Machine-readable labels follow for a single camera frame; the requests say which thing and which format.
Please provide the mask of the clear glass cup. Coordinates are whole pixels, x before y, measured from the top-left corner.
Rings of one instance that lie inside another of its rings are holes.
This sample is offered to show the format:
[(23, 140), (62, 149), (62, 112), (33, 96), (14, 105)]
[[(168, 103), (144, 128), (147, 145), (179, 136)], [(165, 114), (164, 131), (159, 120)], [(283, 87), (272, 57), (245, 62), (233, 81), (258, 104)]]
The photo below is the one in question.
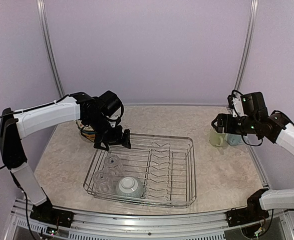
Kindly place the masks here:
[(98, 193), (111, 194), (114, 190), (115, 177), (108, 170), (99, 170), (93, 174), (93, 189)]
[(122, 176), (124, 173), (122, 161), (115, 154), (109, 154), (105, 157), (104, 168), (114, 177)]

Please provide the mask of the green ceramic mug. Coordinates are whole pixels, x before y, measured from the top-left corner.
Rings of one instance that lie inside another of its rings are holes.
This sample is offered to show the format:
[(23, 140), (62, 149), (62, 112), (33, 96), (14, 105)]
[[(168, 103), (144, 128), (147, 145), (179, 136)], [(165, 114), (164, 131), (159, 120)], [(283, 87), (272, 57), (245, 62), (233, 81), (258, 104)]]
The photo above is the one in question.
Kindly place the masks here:
[(209, 142), (215, 147), (221, 147), (224, 143), (225, 133), (218, 133), (214, 128), (210, 130)]

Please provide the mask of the yellow polka dot plate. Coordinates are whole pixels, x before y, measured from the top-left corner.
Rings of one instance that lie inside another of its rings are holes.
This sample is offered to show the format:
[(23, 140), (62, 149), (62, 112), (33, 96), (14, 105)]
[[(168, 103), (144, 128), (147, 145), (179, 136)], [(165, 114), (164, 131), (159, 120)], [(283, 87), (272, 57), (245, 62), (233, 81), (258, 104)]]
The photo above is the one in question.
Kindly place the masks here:
[(83, 137), (85, 137), (85, 138), (89, 138), (89, 139), (94, 139), (95, 138), (95, 133), (92, 133), (92, 132), (90, 132), (90, 133), (87, 133), (87, 132), (80, 132), (80, 135), (82, 135)]
[(89, 139), (89, 138), (86, 138), (86, 137), (83, 137), (84, 139), (87, 139), (88, 141), (90, 141), (90, 142), (92, 142), (92, 143), (94, 143), (95, 142), (95, 138), (94, 139)]

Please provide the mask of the blue polka dot plate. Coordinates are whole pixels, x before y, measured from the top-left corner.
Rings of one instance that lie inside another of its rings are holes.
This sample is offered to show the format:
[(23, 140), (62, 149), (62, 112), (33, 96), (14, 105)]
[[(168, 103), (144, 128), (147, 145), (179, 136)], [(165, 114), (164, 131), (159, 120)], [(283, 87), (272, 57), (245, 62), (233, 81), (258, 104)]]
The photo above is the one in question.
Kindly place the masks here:
[(93, 137), (96, 134), (94, 131), (86, 131), (82, 128), (80, 129), (80, 133), (88, 137)]

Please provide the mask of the light blue ceramic mug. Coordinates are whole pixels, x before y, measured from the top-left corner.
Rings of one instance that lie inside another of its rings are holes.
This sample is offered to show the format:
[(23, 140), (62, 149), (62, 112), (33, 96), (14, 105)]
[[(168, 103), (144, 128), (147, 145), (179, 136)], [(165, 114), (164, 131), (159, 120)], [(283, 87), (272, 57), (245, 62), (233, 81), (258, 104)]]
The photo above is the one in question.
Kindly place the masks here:
[(227, 143), (232, 147), (245, 144), (242, 135), (237, 134), (228, 134)]

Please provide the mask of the cream white plate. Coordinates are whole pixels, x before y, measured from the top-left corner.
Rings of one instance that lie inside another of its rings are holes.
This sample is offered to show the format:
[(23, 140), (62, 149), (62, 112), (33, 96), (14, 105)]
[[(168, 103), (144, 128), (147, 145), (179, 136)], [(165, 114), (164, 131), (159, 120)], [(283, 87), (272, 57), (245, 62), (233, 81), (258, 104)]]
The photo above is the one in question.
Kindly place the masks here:
[(90, 125), (84, 125), (84, 124), (82, 124), (82, 121), (81, 120), (77, 120), (76, 121), (76, 125), (77, 125), (77, 128), (79, 130), (82, 130), (84, 132), (89, 132), (89, 133), (93, 133), (94, 132), (93, 128)]

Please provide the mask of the clear glass cup front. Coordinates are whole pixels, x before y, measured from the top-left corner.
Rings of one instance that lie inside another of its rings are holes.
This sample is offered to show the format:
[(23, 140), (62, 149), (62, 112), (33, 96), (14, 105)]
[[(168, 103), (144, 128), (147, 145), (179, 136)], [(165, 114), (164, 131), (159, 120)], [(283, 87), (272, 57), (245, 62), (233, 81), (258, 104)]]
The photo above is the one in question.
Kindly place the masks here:
[(114, 190), (115, 177), (108, 170), (99, 170), (93, 174), (93, 189), (98, 193), (111, 194)]

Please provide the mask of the grey ceramic bowl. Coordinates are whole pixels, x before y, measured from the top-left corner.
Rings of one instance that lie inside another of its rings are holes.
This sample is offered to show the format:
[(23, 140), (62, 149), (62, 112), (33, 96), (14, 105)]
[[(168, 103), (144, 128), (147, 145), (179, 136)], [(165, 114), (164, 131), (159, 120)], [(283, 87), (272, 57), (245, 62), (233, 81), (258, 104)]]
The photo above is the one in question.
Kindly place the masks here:
[(115, 193), (122, 197), (141, 198), (144, 193), (144, 187), (137, 178), (126, 176), (117, 182)]

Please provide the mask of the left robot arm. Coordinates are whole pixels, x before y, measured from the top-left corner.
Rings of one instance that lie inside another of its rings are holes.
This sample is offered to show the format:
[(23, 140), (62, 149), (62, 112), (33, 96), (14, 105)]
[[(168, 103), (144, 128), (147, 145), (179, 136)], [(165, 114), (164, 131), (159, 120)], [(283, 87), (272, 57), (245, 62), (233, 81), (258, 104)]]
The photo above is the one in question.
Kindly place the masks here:
[(53, 222), (57, 212), (29, 166), (21, 140), (38, 131), (80, 120), (94, 130), (94, 148), (108, 151), (110, 146), (122, 145), (129, 149), (129, 129), (122, 128), (120, 116), (112, 118), (117, 110), (123, 113), (124, 106), (118, 96), (108, 90), (100, 96), (77, 92), (29, 109), (3, 111), (0, 125), (3, 163), (45, 222)]

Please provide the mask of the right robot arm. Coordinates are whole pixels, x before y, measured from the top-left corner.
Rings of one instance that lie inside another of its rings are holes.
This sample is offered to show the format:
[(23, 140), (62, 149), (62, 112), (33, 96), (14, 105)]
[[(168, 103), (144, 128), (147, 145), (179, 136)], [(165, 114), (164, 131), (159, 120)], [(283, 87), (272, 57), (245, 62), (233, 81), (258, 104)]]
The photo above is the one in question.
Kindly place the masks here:
[[(220, 113), (211, 122), (217, 133), (232, 135), (256, 135), (258, 140), (268, 139), (294, 156), (294, 123), (283, 112), (268, 113), (261, 92), (241, 94), (233, 90), (228, 96), (232, 114)], [(253, 222), (269, 210), (294, 210), (294, 188), (272, 190), (260, 189), (247, 199), (243, 218)]]

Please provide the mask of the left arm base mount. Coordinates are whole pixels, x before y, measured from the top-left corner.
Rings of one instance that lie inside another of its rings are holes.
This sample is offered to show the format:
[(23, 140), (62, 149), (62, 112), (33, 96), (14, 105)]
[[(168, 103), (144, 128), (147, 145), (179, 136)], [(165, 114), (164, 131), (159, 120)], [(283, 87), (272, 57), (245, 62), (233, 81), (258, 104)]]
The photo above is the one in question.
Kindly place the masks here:
[(50, 225), (70, 228), (74, 213), (54, 207), (33, 206), (30, 218)]

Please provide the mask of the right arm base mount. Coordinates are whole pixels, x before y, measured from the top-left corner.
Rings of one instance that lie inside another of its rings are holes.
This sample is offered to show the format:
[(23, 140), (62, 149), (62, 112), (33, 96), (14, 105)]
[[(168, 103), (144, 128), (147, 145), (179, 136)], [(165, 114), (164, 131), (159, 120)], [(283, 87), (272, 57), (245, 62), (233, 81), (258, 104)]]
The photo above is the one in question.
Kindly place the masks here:
[(268, 211), (262, 210), (260, 207), (247, 206), (243, 208), (232, 208), (226, 212), (226, 218), (229, 227), (253, 223), (267, 219), (268, 217)]

